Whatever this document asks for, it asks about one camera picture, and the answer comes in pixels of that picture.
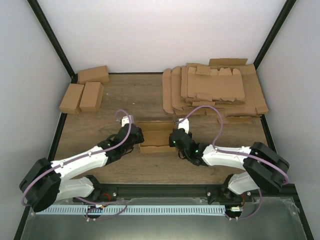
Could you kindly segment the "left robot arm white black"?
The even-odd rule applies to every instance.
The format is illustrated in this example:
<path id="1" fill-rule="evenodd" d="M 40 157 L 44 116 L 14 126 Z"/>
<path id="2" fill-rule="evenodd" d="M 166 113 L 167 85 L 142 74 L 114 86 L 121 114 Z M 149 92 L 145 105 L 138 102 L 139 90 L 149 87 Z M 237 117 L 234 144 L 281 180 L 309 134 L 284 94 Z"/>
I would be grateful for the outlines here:
<path id="1" fill-rule="evenodd" d="M 117 134 L 83 153 L 61 160 L 49 161 L 45 157 L 37 160 L 19 184 L 21 204 L 30 206 L 37 213 L 69 198 L 97 202 L 102 196 L 99 181 L 92 175 L 78 176 L 120 160 L 134 149 L 134 145 L 143 142 L 142 129 L 126 123 Z"/>

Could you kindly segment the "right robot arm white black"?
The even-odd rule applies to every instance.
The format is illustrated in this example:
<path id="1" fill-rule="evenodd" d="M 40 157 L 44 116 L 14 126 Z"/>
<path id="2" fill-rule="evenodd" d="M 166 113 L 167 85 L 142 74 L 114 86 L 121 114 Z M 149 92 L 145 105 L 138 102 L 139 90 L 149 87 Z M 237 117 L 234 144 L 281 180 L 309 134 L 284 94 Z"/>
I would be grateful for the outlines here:
<path id="1" fill-rule="evenodd" d="M 221 189 L 214 194 L 217 202 L 235 202 L 242 194 L 254 190 L 277 195 L 288 182 L 289 163 L 261 142 L 242 147 L 197 143 L 183 128 L 173 130 L 168 140 L 181 159 L 195 166 L 225 166 L 243 171 L 227 176 Z"/>

